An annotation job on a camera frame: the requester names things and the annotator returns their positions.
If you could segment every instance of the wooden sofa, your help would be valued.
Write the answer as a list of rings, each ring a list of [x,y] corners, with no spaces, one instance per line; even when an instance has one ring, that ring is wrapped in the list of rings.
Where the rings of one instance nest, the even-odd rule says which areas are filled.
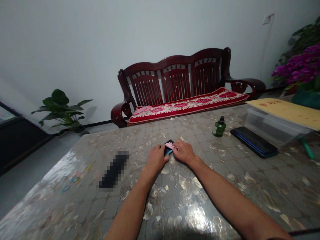
[[[257,99],[266,89],[265,84],[258,79],[231,78],[230,59],[231,50],[228,47],[207,48],[191,56],[176,55],[158,63],[141,62],[124,70],[120,69],[118,80],[124,93],[124,101],[113,107],[112,121],[119,128],[126,127],[128,124],[122,113],[127,117],[132,116],[130,103],[136,109],[137,106],[173,102],[211,93],[224,87],[225,83],[231,83],[232,91],[238,93],[244,93],[249,85],[252,88],[249,100]]]

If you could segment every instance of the wall socket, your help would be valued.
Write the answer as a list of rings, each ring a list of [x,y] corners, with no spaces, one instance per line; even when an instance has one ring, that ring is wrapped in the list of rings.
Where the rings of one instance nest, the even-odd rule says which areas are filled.
[[[267,14],[263,19],[262,25],[269,24],[273,16],[274,16],[274,13]]]

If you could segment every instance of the clear plastic box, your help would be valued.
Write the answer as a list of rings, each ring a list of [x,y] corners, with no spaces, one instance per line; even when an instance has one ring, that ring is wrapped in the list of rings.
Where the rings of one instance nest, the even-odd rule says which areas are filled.
[[[312,131],[310,128],[273,116],[254,107],[247,111],[248,116],[244,126],[277,147],[282,147]]]

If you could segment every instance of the purple flower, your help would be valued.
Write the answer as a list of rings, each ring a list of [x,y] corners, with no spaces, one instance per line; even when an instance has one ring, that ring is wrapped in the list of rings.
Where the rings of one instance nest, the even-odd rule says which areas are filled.
[[[306,48],[302,54],[295,55],[288,63],[278,66],[272,77],[285,77],[288,84],[307,83],[319,74],[320,43]]]

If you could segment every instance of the patterned tablecloth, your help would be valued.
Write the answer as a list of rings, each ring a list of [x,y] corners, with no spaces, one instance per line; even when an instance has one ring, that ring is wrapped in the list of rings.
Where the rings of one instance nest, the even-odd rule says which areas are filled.
[[[181,139],[287,231],[320,227],[320,171],[299,142],[261,159],[230,130],[243,126],[241,105],[83,136],[0,222],[0,239],[101,239],[145,165],[153,145]],[[222,138],[211,131],[221,115]],[[319,155],[320,137],[307,137]],[[130,159],[111,192],[97,189],[116,151]],[[138,239],[200,235],[238,239],[188,167],[171,155],[152,186]]]

